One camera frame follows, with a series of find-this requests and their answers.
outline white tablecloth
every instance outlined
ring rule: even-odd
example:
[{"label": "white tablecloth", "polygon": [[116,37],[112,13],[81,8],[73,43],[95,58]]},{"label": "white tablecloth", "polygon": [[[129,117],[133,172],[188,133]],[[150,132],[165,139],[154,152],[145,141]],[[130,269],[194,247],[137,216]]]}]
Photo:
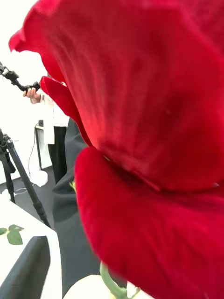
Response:
[{"label": "white tablecloth", "polygon": [[0,228],[15,224],[23,227],[23,245],[11,245],[6,235],[0,236],[0,286],[33,236],[45,235],[49,242],[50,267],[41,299],[62,299],[61,257],[57,234],[24,210],[0,195]]}]

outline white shirt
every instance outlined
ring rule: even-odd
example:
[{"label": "white shirt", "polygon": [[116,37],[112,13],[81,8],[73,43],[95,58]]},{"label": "white shirt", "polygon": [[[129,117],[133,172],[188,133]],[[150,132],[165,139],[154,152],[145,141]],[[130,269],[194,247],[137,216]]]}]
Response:
[{"label": "white shirt", "polygon": [[44,105],[43,110],[43,138],[44,143],[55,143],[54,127],[68,126],[69,117],[59,108],[59,106],[42,90],[40,90],[41,103]]}]

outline hand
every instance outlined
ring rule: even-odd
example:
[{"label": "hand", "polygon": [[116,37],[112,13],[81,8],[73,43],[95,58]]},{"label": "hand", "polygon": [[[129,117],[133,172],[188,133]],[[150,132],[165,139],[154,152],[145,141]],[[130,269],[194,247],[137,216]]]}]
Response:
[{"label": "hand", "polygon": [[28,91],[23,93],[24,97],[28,97],[30,98],[30,102],[32,104],[37,104],[40,103],[41,101],[41,95],[39,93],[36,93],[36,89],[35,88],[30,88],[28,89]]}]

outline black pants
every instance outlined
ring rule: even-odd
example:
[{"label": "black pants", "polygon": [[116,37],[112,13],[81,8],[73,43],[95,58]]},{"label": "black pants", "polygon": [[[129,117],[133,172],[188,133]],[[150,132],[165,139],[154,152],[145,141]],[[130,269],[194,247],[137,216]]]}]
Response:
[{"label": "black pants", "polygon": [[57,184],[61,178],[67,173],[64,139],[66,127],[54,127],[55,144],[49,144],[48,150],[53,166],[55,183]]}]

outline tripod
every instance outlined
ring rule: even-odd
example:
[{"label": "tripod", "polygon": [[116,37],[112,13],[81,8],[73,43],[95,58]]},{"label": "tripod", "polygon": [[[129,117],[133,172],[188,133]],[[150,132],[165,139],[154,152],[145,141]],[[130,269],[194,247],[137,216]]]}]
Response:
[{"label": "tripod", "polygon": [[2,162],[2,165],[4,168],[4,173],[6,176],[6,186],[7,186],[8,192],[10,194],[11,201],[13,203],[15,203],[14,186],[13,186],[13,181],[11,178],[11,173],[15,172],[15,167],[10,160],[9,154],[11,155],[11,157],[15,163],[15,166],[20,174],[20,177],[27,189],[27,192],[29,193],[29,195],[32,199],[35,210],[37,211],[37,213],[40,216],[43,223],[45,225],[47,225],[48,227],[50,227],[47,216],[43,209],[42,203],[38,199],[36,192],[35,192],[32,184],[30,183],[27,173],[26,173],[26,171],[22,165],[22,162],[15,150],[12,139],[8,135],[3,134],[2,130],[0,128],[0,161]]}]

